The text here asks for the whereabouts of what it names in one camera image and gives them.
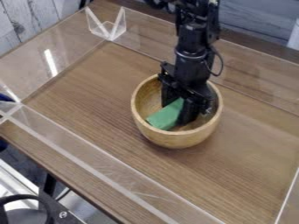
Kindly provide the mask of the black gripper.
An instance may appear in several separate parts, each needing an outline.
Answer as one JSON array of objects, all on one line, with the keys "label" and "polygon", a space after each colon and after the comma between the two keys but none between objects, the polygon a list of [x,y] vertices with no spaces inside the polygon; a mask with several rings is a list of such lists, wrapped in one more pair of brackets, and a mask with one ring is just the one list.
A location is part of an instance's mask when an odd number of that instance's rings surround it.
[{"label": "black gripper", "polygon": [[208,87],[215,59],[212,50],[196,53],[175,51],[175,64],[161,63],[157,79],[161,82],[161,104],[165,107],[177,98],[183,105],[176,120],[179,126],[193,122],[199,114],[207,114],[215,97]]}]

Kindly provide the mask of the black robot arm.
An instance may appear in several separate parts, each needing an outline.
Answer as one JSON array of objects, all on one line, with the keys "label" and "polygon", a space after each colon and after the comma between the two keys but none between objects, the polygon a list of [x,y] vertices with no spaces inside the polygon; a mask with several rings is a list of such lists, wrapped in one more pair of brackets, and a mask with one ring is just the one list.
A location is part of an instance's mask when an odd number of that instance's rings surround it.
[{"label": "black robot arm", "polygon": [[147,118],[164,129],[183,126],[208,112],[215,96],[208,84],[213,61],[221,56],[213,47],[220,39],[220,0],[144,0],[156,10],[167,10],[175,15],[177,44],[175,62],[161,64],[157,80],[161,83],[163,109]]}]

